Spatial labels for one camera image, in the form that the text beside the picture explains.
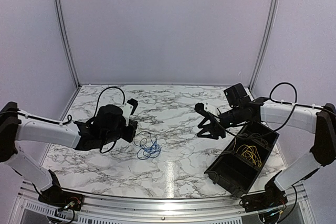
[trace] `light gray wall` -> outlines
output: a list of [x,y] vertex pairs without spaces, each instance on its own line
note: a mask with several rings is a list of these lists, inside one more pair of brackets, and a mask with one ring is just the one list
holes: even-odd
[[82,83],[248,84],[270,0],[62,0]]
[[[58,119],[75,90],[53,0],[0,0],[0,107]],[[25,143],[39,160],[45,144]],[[0,222],[7,223],[21,178],[0,164]]]
[[[280,81],[292,82],[299,102],[336,104],[336,2],[335,0],[280,0],[265,61],[254,89],[268,95]],[[290,88],[275,98],[293,101]],[[307,152],[313,135],[285,128],[278,143],[288,161]],[[336,163],[322,168],[305,182],[317,223],[335,223]]]

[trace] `white marble table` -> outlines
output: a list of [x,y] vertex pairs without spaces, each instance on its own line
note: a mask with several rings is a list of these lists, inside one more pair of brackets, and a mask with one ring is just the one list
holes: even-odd
[[[86,121],[93,116],[99,93],[107,86],[84,86],[69,114]],[[52,145],[44,167],[53,170],[63,187],[97,194],[149,198],[198,198],[229,195],[214,185],[204,171],[233,139],[209,140],[196,137],[202,117],[194,111],[198,102],[209,102],[222,112],[229,109],[223,94],[225,87],[200,86],[120,86],[126,100],[134,98],[139,106],[134,119],[138,132],[150,131],[158,139],[161,153],[157,158],[139,160],[138,148],[118,140],[111,153],[100,154]],[[108,90],[99,106],[120,104],[119,90]],[[237,133],[239,129],[230,129]],[[275,146],[251,191],[261,190],[284,163]]]

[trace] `black plastic bin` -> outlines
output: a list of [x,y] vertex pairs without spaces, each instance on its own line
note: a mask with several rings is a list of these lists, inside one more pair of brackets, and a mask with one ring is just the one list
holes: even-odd
[[[279,134],[264,126],[261,123],[252,123],[245,125],[238,134],[246,134],[251,137],[252,134],[258,133],[267,136],[262,139],[233,139],[215,162],[204,172],[214,184],[219,184],[229,191],[234,197],[239,198],[243,194],[247,194],[253,183],[259,176],[264,167],[273,147],[278,139]],[[245,159],[239,153],[240,146],[253,145],[258,149],[258,153],[262,162],[259,168],[251,161]]]

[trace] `yellow cable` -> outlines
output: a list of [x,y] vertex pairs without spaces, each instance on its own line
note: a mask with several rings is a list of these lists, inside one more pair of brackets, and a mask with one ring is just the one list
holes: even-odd
[[263,166],[263,163],[261,162],[261,158],[260,155],[258,153],[258,148],[255,145],[246,145],[243,144],[241,145],[238,150],[240,150],[240,148],[242,148],[242,153],[240,154],[243,158],[249,160],[252,162],[252,164],[256,165],[257,167],[261,168]]

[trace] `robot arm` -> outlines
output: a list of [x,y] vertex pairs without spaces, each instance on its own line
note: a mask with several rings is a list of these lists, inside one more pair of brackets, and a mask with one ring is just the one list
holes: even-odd
[[[198,137],[218,139],[225,137],[226,129],[244,122],[267,122],[283,124],[295,104],[272,102],[260,97],[251,101],[241,84],[224,91],[231,110],[220,113],[209,104],[198,103],[195,111],[204,116],[198,125]],[[242,197],[242,206],[247,212],[275,206],[284,195],[284,190],[296,182],[312,176],[321,166],[331,164],[336,159],[336,118],[326,110],[335,113],[333,104],[326,104],[324,110],[296,105],[286,126],[303,129],[315,134],[313,147],[288,168],[277,174],[265,185],[265,192]]]
[[30,180],[41,190],[39,200],[51,205],[69,204],[82,195],[63,191],[56,175],[41,167],[21,147],[21,141],[38,141],[59,144],[79,151],[102,149],[120,138],[132,142],[138,123],[130,116],[138,103],[131,99],[122,107],[103,106],[97,116],[86,123],[60,122],[41,118],[19,110],[14,102],[0,111],[0,162],[9,165],[16,173]]

